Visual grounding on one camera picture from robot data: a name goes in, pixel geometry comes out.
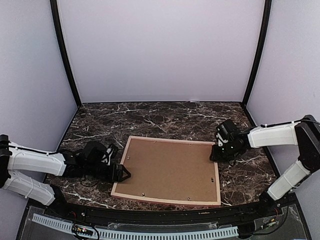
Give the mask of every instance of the white wall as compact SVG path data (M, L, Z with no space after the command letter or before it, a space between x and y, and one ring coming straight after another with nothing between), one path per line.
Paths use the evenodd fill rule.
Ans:
M320 1L274 0L248 110L257 124L312 114L320 121ZM270 148L281 173L298 157L294 146ZM313 239L319 239L320 172L296 191Z
M241 101L264 1L59 1L84 103Z
M49 0L0 2L0 134L54 151L76 104ZM34 174L43 179L43 174ZM26 199L0 189L0 239L16 239Z

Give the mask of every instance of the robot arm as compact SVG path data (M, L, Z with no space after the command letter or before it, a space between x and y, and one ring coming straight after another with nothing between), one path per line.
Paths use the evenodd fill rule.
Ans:
M43 184L18 170L48 173L67 178L91 175L109 182L122 182L131 174L122 164L111 163L118 148L113 144L91 141L84 149L75 152L43 152L10 142L7 135L0 135L0 188L19 193L46 206L65 202L61 190Z
M245 130L240 130L231 120L226 120L217 127L216 139L218 144L212 147L210 156L214 162L232 162L251 148L298 146L300 156L296 162L260 195L262 215L267 207L271 207L276 200L320 169L320 126L311 115L297 121Z

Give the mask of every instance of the cork board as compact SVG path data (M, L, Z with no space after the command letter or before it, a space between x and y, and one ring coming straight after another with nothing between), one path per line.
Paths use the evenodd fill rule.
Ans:
M213 142L130 136L121 164L131 178L114 183L113 197L161 204L220 206Z

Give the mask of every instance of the marble tabletop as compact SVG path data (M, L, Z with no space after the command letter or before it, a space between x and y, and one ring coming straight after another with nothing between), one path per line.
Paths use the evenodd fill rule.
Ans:
M248 118L234 102L130 102L89 103L80 107L61 148L75 151L88 141L119 147L120 162L130 135L194 141L215 141L216 126L232 119L242 128ZM219 163L221 206L257 202L259 194L276 176L262 149L251 149L234 166ZM45 183L59 186L69 203L108 209L177 211L204 209L200 206L165 205L111 197L113 184L91 177L63 178L47 175Z

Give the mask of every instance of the cable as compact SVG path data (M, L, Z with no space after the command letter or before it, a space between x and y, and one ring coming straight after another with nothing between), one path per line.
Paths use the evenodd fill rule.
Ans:
M270 232L254 233L254 234L252 234L252 235L254 235L254 236L259 236L259 235L269 235L269 234L273 234L275 231L277 231L279 228L281 228L281 227L283 226L283 224L286 222L287 217L288 217L288 212L289 212L289 203L288 203L287 206L286 206L285 217L284 217L283 221L279 224L279 226L278 226L276 229L274 229L274 230L272 230L272 231L270 231Z
M56 214L56 215L58 215L60 218L62 218L62 219L64 219L65 218L65 216L62 216L62 215L60 215L59 213L57 213L56 211L54 211L53 209L51 209L51 208L49 208L49 207L47 207L47 209L49 209L50 211L52 211L54 214ZM74 211L71 211L71 212L69 212L69 214L70 213L73 213L74 214L74 217L76 218L76 213L74 212ZM80 220L77 220L77 219L74 219L74 220L71 220L72 222L74 221L74 222L78 222L78 223L80 223L80 224L82 224L82 225L85 225L86 227L89 227L89 228L92 228L95 232L96 232L96 239L97 240L100 240L100 234L99 234L99 232L98 232L98 230L96 229L96 227L94 227L94 226L92 226L90 223L86 223L86 222L83 222L83 221L80 221Z
M75 223L73 223L72 224L72 226L73 227L75 227L75 228L81 228L80 226L78 226L78 225L76 225ZM77 231L74 231L74 232L72 232L72 233L74 233L76 236L73 236L75 239L78 239L78 240L87 240L87 239L90 239L91 237L83 237L83 236L80 236L78 233L77 233Z
M1 147L2 148L12 148L12 149L20 149L20 150L25 150L25 151L29 151L29 152L34 152L34 153L37 153L37 154L45 154L45 155L53 155L53 154L58 154L59 152L58 151L54 151L54 152L46 152L46 151L38 151L38 150L35 150L35 149L31 149L31 148L26 148L26 147L21 147L21 146L12 146L12 145L6 145L6 144L1 144Z
M297 122L300 122L300 121L301 121L301 120L286 121L286 122L275 123L275 124L270 124L270 125L263 125L263 124L261 124L260 127L262 127L262 128L272 128L272 127L275 127L275 126L284 125L284 124L292 124L293 122L294 122L294 123L297 123Z
M84 185L83 182L86 180L86 177L87 176L84 175L84 179L80 181L80 184L86 188L93 188L94 186L96 186L100 182L100 180L97 180L96 183L94 183L93 185Z
M275 218L278 218L278 216L279 216L279 212L278 212L278 210L277 210L276 208L274 208L274 211L276 212L276 216L275 216Z
M318 121L313 121L313 120L309 120L309 119L301 119L300 121L301 121L301 122L309 122L309 123L314 123L314 124L320 125L320 122L318 122Z
M73 214L74 215L74 219L77 220L77 214L74 211L69 212L69 214ZM79 228L79 226L77 226L75 223L72 223L72 227ZM75 239L78 239L78 240L83 240L84 239L83 237L79 236L77 231L74 231L73 233L76 235L76 237L73 236Z

